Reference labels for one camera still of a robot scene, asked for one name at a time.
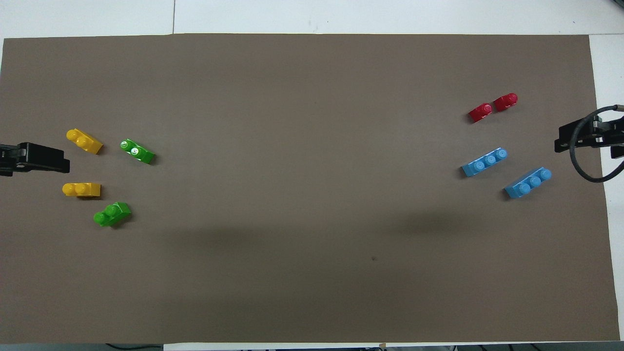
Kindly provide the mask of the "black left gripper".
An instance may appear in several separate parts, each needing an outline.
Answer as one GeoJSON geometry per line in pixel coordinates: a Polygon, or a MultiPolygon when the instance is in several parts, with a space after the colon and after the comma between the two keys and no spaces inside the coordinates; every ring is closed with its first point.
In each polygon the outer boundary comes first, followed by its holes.
{"type": "Polygon", "coordinates": [[[16,171],[68,174],[71,171],[71,162],[64,156],[63,150],[31,142],[23,142],[18,146],[0,145],[0,175],[11,177],[16,171]]]}

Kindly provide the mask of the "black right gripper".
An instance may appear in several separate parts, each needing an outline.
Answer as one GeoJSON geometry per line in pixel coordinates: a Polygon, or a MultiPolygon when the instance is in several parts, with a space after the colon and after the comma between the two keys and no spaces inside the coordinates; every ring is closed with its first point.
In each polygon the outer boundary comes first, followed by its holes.
{"type": "MultiPolygon", "coordinates": [[[[563,153],[568,151],[571,144],[571,136],[582,119],[570,122],[559,127],[559,137],[554,142],[554,152],[563,153]]],[[[610,148],[611,158],[624,156],[624,117],[611,121],[602,121],[601,117],[595,117],[585,123],[579,130],[575,146],[580,147],[585,140],[594,140],[593,148],[610,148]]]]}

